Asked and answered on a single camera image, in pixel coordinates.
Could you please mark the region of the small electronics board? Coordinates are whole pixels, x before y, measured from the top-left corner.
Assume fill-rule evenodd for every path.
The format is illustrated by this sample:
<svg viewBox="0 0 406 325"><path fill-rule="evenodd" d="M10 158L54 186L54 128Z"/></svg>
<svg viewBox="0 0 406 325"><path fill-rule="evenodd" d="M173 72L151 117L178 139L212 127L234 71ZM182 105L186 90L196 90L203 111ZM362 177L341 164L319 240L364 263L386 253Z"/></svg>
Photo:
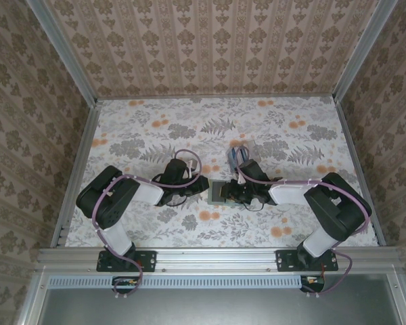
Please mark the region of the small electronics board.
<svg viewBox="0 0 406 325"><path fill-rule="evenodd" d="M324 276L301 276L301 288L304 293L320 293L325 286Z"/></svg>
<svg viewBox="0 0 406 325"><path fill-rule="evenodd" d="M112 291L116 295L129 295L139 286L139 276L117 276L112 279Z"/></svg>

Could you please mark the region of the stack of credit cards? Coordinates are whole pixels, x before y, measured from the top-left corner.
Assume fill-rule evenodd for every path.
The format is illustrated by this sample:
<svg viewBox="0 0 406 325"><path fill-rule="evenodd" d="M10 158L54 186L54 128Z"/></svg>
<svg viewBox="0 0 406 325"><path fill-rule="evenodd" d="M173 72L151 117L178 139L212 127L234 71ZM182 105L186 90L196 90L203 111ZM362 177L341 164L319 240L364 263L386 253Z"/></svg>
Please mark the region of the stack of credit cards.
<svg viewBox="0 0 406 325"><path fill-rule="evenodd" d="M252 159L259 163L261 161L257 144L254 140L244 140L237 144L230 145L226 151L227 163L232 173L236 172L236 163L239 165Z"/></svg>

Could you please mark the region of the aluminium frame post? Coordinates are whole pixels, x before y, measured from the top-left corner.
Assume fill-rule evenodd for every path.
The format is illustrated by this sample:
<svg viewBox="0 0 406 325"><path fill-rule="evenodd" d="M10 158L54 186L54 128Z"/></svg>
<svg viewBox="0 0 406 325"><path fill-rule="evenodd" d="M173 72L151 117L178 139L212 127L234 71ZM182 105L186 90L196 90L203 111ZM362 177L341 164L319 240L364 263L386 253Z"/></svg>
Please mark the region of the aluminium frame post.
<svg viewBox="0 0 406 325"><path fill-rule="evenodd" d="M95 91L90 85L82 65L78 62L72 50L71 42L66 39L65 34L60 29L60 25L53 17L51 10L44 0L26 0L26 2L35 14L51 44L55 47L55 50L67 71L70 73L70 76L78 87L88 107L94 108L97 101Z"/></svg>
<svg viewBox="0 0 406 325"><path fill-rule="evenodd" d="M390 17L398 0L379 0L378 4L367 23L358 44L349 58L347 65L337 82L333 98L339 104L346 95L349 87L359 73L359 70L380 35L388 18Z"/></svg>

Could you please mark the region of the aluminium frame side rail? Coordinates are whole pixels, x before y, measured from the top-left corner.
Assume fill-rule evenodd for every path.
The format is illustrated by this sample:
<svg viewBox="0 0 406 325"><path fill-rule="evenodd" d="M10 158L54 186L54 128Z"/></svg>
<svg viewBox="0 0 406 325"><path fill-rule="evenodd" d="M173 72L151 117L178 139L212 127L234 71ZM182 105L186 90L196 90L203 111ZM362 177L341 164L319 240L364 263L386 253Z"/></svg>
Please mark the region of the aluminium frame side rail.
<svg viewBox="0 0 406 325"><path fill-rule="evenodd" d="M85 123L85 127L83 129L81 142L76 153L74 165L66 188L66 193L62 201L58 220L51 239L51 248L63 247L66 243L70 222L72 221L72 217L74 215L76 198L81 188L87 159L89 157L91 144L97 128L97 122L99 120L99 110L100 101L98 100L89 109L89 114Z"/></svg>
<svg viewBox="0 0 406 325"><path fill-rule="evenodd" d="M360 160L359 160L356 148L355 148L355 143L352 139L350 130L348 128L348 123L346 121L346 117L344 115L342 106L341 106L340 102L337 102L336 100L334 100L334 104L335 104L336 112L338 113L338 118L340 120L340 124L341 124L342 130L343 130L343 133L344 133L344 136L346 139L346 144L349 149L349 153L350 153L350 156L351 156L351 159L353 162L353 166L355 168L357 179L358 179L361 191L363 193L363 197L364 197L364 199L366 199L366 201L368 201L368 203L370 204L371 210L372 210L372 214L370 217L370 219L371 219L370 224L372 224L378 244L380 246L386 246L386 240L384 238L384 234L383 234L382 228L380 226L378 216L376 214L374 202L372 200L372 197L371 197L371 194L370 194L370 191L369 191L369 188L368 188L365 176L364 176L364 172L363 172L363 169L362 169L362 166L361 166L361 163L360 163Z"/></svg>

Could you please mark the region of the grey metal panel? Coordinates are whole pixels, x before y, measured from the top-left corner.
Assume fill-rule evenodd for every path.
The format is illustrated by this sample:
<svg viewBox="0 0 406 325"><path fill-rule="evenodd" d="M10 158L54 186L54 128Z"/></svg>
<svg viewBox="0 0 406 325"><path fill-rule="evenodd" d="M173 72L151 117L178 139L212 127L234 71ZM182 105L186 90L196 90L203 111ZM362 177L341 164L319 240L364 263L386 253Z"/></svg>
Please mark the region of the grey metal panel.
<svg viewBox="0 0 406 325"><path fill-rule="evenodd" d="M406 277L352 274L323 295L297 288L142 288L116 297L78 276L35 276L17 325L406 325Z"/></svg>

